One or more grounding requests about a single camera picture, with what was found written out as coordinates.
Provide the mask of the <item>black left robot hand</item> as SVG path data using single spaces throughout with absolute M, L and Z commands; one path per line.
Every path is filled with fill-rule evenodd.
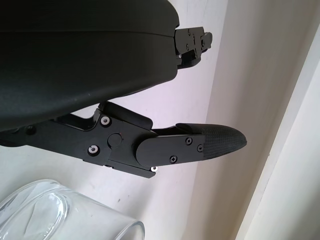
M 154 129 L 112 103 L 173 80 L 212 44 L 180 28 L 167 0 L 3 0 L 0 144 L 31 146 L 152 178 L 159 166 L 218 158 L 247 145 L 217 124 Z

